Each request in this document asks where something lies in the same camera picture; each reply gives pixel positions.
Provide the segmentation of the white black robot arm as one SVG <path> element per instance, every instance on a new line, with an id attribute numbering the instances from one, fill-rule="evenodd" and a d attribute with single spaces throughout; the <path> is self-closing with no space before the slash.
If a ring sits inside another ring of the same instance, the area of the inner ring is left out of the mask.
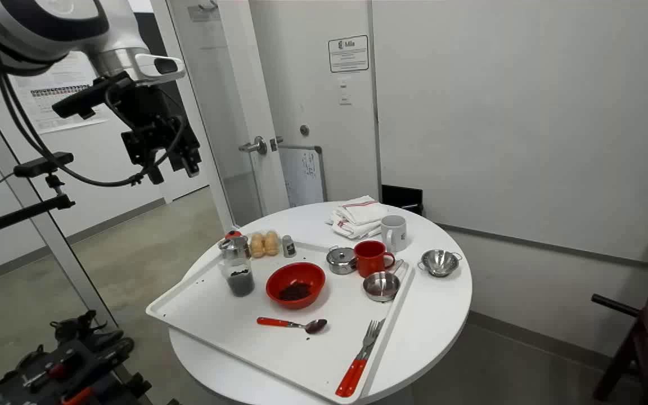
<path id="1" fill-rule="evenodd" d="M 74 53 L 88 58 L 95 80 L 51 110 L 88 120 L 96 106 L 110 109 L 128 126 L 122 143 L 139 167 L 127 184 L 142 179 L 159 184 L 159 154 L 174 171 L 200 171 L 200 143 L 165 92 L 184 76 L 184 64 L 146 46 L 128 0 L 0 0 L 0 89 L 12 109 L 12 75 L 43 75 Z M 123 182 L 98 181 L 98 188 Z"/>

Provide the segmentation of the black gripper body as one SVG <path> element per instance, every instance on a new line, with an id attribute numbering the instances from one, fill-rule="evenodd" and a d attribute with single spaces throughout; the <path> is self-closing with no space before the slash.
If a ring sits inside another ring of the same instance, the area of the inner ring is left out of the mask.
<path id="1" fill-rule="evenodd" d="M 98 76 L 83 91 L 56 102 L 51 110 L 58 117 L 79 115 L 88 120 L 98 104 L 127 124 L 122 143 L 128 160 L 154 184 L 165 182 L 159 158 L 188 179 L 200 174 L 200 143 L 179 106 L 159 86 L 134 83 L 128 75 Z"/>

